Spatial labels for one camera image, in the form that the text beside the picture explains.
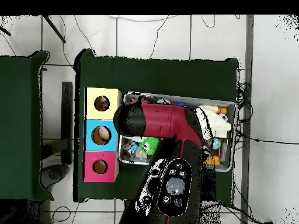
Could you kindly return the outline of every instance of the orange toy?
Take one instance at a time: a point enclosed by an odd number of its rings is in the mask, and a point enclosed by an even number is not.
[[[216,113],[217,114],[220,114],[220,113],[226,114],[227,113],[227,109],[226,109],[226,107],[218,107],[218,110],[217,110]]]
[[[205,164],[208,165],[216,165],[219,166],[220,165],[220,160],[219,160],[219,156],[218,155],[214,155],[214,156],[209,156],[208,159],[204,162]]]

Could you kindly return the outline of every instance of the shape sorter box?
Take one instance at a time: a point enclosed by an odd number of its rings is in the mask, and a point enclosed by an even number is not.
[[[98,161],[104,162],[104,173],[97,173],[95,165]],[[119,161],[115,151],[86,151],[84,163],[83,182],[115,182],[119,173]]]
[[[119,135],[113,117],[121,105],[117,89],[85,88],[83,182],[115,182],[119,173]]]
[[[112,120],[113,116],[121,105],[122,94],[118,89],[105,89],[86,87],[86,119],[90,120]],[[104,97],[107,100],[107,110],[97,110],[97,99]]]

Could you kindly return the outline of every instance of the gray container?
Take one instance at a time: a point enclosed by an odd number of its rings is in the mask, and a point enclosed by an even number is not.
[[[181,102],[184,106],[196,109],[198,106],[203,104],[208,104],[212,106],[218,107],[226,107],[227,108],[227,117],[228,123],[231,124],[231,130],[227,132],[227,138],[225,138],[225,142],[227,143],[227,152],[225,156],[225,160],[220,162],[219,166],[215,166],[217,172],[228,172],[232,168],[232,161],[234,157],[234,147],[235,147],[235,130],[237,126],[237,112],[238,106],[234,102],[230,101],[220,101],[220,100],[206,100],[206,99],[197,99],[197,98],[188,98],[188,97],[180,97],[180,96],[168,96],[162,94],[150,94],[150,93],[137,93],[137,92],[127,92],[123,96],[123,101],[125,103],[130,102],[132,99],[136,99],[140,95],[152,96],[155,100],[160,98],[166,98],[169,100],[173,100],[174,102]],[[132,163],[129,160],[129,157],[126,156],[124,149],[121,147],[127,143],[127,139],[123,136],[119,135],[119,151],[118,151],[118,159],[122,163]],[[148,165],[151,162],[151,156],[148,158],[147,162],[135,162],[134,164],[139,165]]]

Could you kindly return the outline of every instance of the green tablecloth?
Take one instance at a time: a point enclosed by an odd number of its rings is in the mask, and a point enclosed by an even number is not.
[[[46,51],[0,57],[0,198],[50,200],[40,186],[40,70]]]
[[[132,199],[145,166],[120,164],[115,183],[83,183],[81,180],[85,87],[117,88],[128,91],[156,93],[235,102],[238,60],[159,60],[95,57],[92,50],[83,50],[75,67],[75,175],[74,200],[85,198]],[[216,175],[217,200],[231,205],[232,169]]]

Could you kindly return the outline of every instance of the pink block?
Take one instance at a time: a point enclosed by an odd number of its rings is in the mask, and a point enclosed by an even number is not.
[[[97,174],[93,171],[93,164],[97,160],[104,160],[107,163],[107,171]],[[118,174],[118,160],[115,151],[85,151],[85,163],[83,182],[115,182]]]

